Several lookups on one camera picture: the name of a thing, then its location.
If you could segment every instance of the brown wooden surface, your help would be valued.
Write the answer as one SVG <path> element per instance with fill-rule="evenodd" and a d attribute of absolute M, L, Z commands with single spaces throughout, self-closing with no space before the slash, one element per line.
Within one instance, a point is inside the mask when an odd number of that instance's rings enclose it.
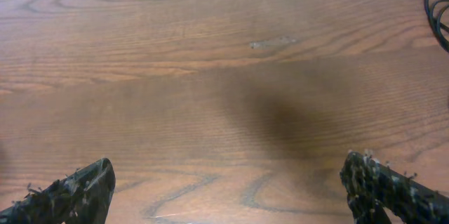
<path fill-rule="evenodd" d="M 0 208 L 101 157 L 108 224 L 352 223 L 349 149 L 449 191 L 422 0 L 0 0 L 0 94 Z"/>

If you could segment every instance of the table surface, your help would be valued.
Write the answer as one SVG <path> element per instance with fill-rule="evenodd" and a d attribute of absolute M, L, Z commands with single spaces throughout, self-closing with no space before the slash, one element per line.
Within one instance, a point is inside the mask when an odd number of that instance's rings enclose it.
<path fill-rule="evenodd" d="M 101 157 L 107 224 L 353 223 L 373 150 L 449 191 L 422 0 L 0 0 L 0 208 Z"/>

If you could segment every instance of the black cable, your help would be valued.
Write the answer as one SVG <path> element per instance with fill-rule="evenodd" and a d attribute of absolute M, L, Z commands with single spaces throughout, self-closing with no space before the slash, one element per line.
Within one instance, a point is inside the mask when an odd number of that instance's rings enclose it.
<path fill-rule="evenodd" d="M 436 5 L 443 2 L 448 3 L 448 5 L 444 6 L 435 17 L 434 10 Z M 429 21 L 430 28 L 432 28 L 432 32 L 434 33 L 434 36 L 436 37 L 440 45 L 449 53 L 449 41 L 441 33 L 442 29 L 449 33 L 449 27 L 441 23 L 441 17 L 443 16 L 444 11 L 446 11 L 448 8 L 449 0 L 438 0 L 435 1 L 432 5 L 430 5 L 429 0 L 424 0 L 424 9 L 427 14 L 427 20 Z"/>

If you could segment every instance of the wood grain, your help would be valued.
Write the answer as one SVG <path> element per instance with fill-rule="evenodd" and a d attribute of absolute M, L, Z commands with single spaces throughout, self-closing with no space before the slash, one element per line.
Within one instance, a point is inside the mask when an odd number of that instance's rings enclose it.
<path fill-rule="evenodd" d="M 352 223 L 349 149 L 448 193 L 448 67 L 422 0 L 0 0 L 0 209 L 101 157 L 108 224 Z"/>

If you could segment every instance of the wooden table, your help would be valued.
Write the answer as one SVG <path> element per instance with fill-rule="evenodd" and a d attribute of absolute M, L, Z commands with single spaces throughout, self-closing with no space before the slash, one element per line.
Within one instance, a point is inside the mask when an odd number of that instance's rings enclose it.
<path fill-rule="evenodd" d="M 353 223 L 371 149 L 449 191 L 422 0 L 0 0 L 0 208 L 108 157 L 108 224 Z"/>

